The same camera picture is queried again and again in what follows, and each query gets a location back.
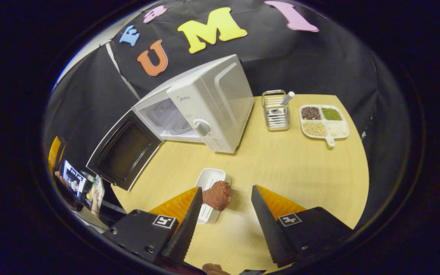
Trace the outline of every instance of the microwave control knob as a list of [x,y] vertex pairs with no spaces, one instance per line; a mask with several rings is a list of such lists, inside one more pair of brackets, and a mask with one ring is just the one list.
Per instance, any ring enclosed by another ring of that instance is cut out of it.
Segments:
[[210,126],[208,126],[206,122],[201,120],[194,121],[194,130],[196,130],[202,136],[206,136],[206,134],[211,131]]

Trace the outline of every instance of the wire basket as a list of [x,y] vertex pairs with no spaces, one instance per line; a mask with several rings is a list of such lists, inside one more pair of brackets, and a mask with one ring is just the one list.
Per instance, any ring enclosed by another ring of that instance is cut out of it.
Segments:
[[282,131],[290,128],[290,110],[288,103],[280,105],[286,97],[282,89],[262,93],[261,103],[267,130]]

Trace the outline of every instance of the white dish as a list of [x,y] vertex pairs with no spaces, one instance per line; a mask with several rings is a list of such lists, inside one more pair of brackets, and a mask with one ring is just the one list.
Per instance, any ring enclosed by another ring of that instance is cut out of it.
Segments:
[[[303,116],[302,116],[302,109],[305,107],[318,108],[318,111],[320,113],[320,120],[304,120]],[[327,120],[327,119],[325,119],[324,114],[322,112],[322,108],[333,108],[334,110],[336,110],[339,113],[342,120]],[[325,141],[327,142],[327,144],[330,147],[335,146],[334,139],[344,139],[349,136],[349,125],[347,124],[347,120],[344,117],[344,115],[342,114],[341,110],[339,110],[339,108],[337,108],[336,106],[314,105],[314,104],[303,105],[300,107],[300,122],[302,124],[302,131],[304,134],[306,134],[307,136],[314,138],[314,139],[325,139]],[[307,123],[321,123],[321,124],[323,124],[327,135],[326,136],[313,136],[312,134],[308,134],[305,131],[305,127],[304,127],[305,124],[307,124]]]
[[[199,174],[198,180],[194,186],[199,186],[201,187],[202,191],[205,191],[210,189],[210,187],[213,186],[213,183],[216,183],[217,181],[225,181],[229,184],[229,186],[232,186],[230,177],[225,174],[225,171],[213,168],[203,169],[203,171],[201,171]],[[203,204],[199,210],[197,223],[215,223],[219,215],[220,211]]]

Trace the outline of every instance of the meat patty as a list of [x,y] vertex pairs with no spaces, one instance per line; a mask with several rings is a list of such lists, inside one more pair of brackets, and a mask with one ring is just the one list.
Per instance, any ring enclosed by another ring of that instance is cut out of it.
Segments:
[[218,211],[223,211],[231,200],[230,186],[225,181],[217,181],[210,189],[203,191],[203,203]]

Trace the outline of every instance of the microwave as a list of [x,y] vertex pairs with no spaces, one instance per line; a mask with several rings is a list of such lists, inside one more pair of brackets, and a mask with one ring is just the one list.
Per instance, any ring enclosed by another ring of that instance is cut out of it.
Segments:
[[108,131],[86,167],[129,191],[163,141],[234,153],[254,97],[237,55],[181,73],[152,90]]

